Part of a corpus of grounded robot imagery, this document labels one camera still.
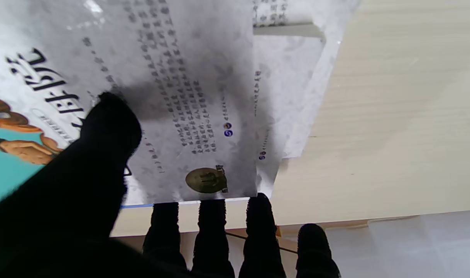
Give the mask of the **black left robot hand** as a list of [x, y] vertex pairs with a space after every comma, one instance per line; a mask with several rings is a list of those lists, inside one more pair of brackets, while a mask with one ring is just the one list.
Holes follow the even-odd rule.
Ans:
[[177, 203], [154, 205], [142, 252], [110, 237], [142, 133], [120, 97], [99, 99], [79, 139], [0, 201], [0, 278], [234, 278], [224, 200], [200, 203], [191, 269]]

